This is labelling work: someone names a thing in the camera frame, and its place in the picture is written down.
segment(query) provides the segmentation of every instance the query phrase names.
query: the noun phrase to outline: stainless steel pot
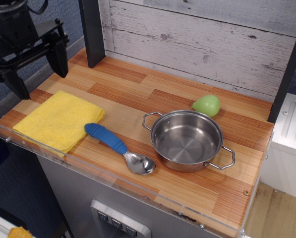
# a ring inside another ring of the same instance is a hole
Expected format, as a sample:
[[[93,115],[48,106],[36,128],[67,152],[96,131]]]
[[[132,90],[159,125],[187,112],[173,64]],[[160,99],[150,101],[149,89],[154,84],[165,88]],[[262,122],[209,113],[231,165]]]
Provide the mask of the stainless steel pot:
[[[147,116],[159,114],[151,128],[145,125]],[[159,112],[144,115],[142,125],[151,131],[154,149],[161,155],[165,166],[179,172],[195,172],[211,165],[219,170],[235,163],[233,150],[223,146],[223,133],[209,116],[190,110]],[[232,163],[219,167],[211,163],[223,148],[232,153]]]

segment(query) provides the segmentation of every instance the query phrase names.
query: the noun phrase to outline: pot rim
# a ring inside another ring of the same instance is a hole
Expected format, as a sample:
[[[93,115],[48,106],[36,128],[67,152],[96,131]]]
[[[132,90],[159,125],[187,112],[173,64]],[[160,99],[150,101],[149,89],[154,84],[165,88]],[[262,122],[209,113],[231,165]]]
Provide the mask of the pot rim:
[[[160,153],[159,149],[156,148],[156,145],[154,143],[154,140],[153,140],[153,134],[154,134],[154,129],[158,126],[159,123],[161,123],[162,121],[166,120],[168,117],[170,116],[173,116],[173,115],[181,115],[181,114],[194,114],[194,115],[197,115],[199,117],[203,117],[205,119],[207,119],[211,124],[213,124],[216,129],[218,130],[218,133],[219,133],[219,136],[221,138],[221,141],[219,143],[219,145],[217,146],[216,148],[216,151],[213,153],[213,155],[210,157],[210,158],[206,158],[200,162],[195,162],[195,163],[182,163],[182,162],[176,162],[166,156],[164,156],[162,153]],[[211,159],[213,159],[217,154],[218,152],[221,150],[222,146],[223,146],[223,141],[224,141],[224,137],[223,137],[223,132],[220,128],[220,126],[209,116],[207,116],[206,114],[203,114],[203,113],[200,113],[200,112],[197,112],[197,111],[193,111],[193,110],[176,110],[176,111],[172,111],[172,112],[169,112],[169,113],[166,113],[164,115],[162,115],[160,118],[158,118],[152,125],[151,127],[151,131],[150,131],[150,140],[151,140],[151,143],[152,143],[152,146],[153,148],[158,152],[158,154],[160,156],[162,156],[164,159],[172,162],[172,163],[176,163],[178,165],[186,165],[186,166],[193,166],[193,165],[199,165],[199,164],[202,164],[202,163],[205,163]]]

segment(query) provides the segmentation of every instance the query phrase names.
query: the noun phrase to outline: black metal post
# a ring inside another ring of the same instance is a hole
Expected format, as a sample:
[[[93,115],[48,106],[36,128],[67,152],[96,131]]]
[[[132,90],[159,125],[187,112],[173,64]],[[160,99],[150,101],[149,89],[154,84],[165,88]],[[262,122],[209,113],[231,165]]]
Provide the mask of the black metal post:
[[[278,93],[276,95],[275,101],[273,102],[268,121],[275,123],[279,112],[281,110],[283,101],[285,100],[286,94],[288,92],[292,77],[295,73],[296,70],[296,43],[295,46],[293,47],[285,74],[283,75]]]
[[[78,0],[88,67],[93,68],[105,57],[104,38],[98,0]]]

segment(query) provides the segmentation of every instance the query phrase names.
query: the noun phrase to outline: metal spoon head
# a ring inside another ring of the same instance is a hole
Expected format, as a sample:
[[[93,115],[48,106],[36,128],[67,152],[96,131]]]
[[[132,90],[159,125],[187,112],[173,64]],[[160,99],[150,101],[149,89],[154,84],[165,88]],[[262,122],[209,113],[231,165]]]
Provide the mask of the metal spoon head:
[[[156,168],[156,164],[153,160],[144,155],[134,154],[127,151],[123,156],[127,161],[129,169],[138,175],[148,175]]]

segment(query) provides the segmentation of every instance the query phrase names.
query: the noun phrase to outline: button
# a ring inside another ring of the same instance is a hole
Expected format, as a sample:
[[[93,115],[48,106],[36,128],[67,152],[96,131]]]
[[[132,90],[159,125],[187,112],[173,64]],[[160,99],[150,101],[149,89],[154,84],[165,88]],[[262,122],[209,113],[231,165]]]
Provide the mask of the button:
[[[113,226],[122,230],[122,223],[112,218]]]
[[[137,237],[137,231],[134,230],[133,228],[130,228],[130,227],[127,227],[127,226],[126,226],[126,230],[127,230],[127,233],[128,233],[129,235],[132,235],[133,237]]]
[[[100,211],[97,211],[98,216],[100,219],[102,219],[103,221],[107,222],[108,221],[108,216],[105,213],[102,213]]]

